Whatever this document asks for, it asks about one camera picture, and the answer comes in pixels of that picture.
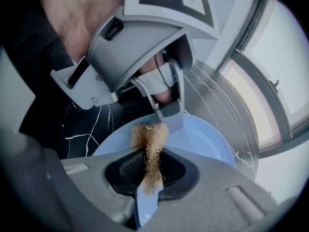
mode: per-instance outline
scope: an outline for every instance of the black marble countertop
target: black marble countertop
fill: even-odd
[[[237,90],[214,69],[198,61],[184,71],[185,110],[211,123],[228,141],[236,168],[254,180],[259,147],[251,113]],[[91,156],[116,129],[148,114],[129,113],[120,104],[81,110],[71,103],[63,123],[63,158]]]

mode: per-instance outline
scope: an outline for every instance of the light blue bowl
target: light blue bowl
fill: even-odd
[[[106,138],[93,155],[99,156],[129,148],[131,128],[138,124],[153,123],[158,123],[155,114],[125,124]],[[184,115],[184,128],[170,133],[165,145],[217,159],[235,168],[234,157],[225,138],[211,124],[193,115]]]

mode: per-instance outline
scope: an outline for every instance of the hand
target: hand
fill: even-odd
[[[84,56],[91,36],[108,16],[124,4],[123,0],[41,0],[41,4],[52,27],[63,39],[68,55],[75,61]],[[157,54],[158,65],[164,64],[162,54]],[[156,68],[151,58],[141,68],[146,73]],[[154,95],[160,103],[169,103],[169,90]]]

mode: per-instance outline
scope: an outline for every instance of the white wall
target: white wall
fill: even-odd
[[[309,141],[281,154],[259,160],[255,182],[281,203],[297,196],[309,176]]]
[[[280,2],[268,0],[258,27],[243,52],[273,83],[290,125],[309,115],[309,43]]]

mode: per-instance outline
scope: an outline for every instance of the window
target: window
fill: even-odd
[[[276,84],[291,130],[309,119],[308,53],[309,43],[292,13],[268,0],[242,54]]]
[[[254,119],[260,150],[277,147],[281,135],[271,107],[253,79],[232,59],[221,68],[223,75],[245,100]]]

